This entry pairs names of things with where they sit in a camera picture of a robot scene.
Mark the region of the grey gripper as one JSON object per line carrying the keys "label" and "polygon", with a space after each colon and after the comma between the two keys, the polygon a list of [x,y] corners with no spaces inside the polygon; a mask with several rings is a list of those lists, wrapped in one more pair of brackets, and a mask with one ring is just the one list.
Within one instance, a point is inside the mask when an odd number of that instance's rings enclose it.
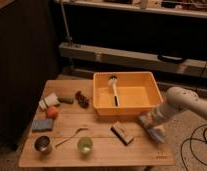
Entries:
{"label": "grey gripper", "polygon": [[153,129],[165,121],[165,118],[163,116],[155,114],[153,112],[147,112],[143,115],[143,117],[143,124],[146,129]]}

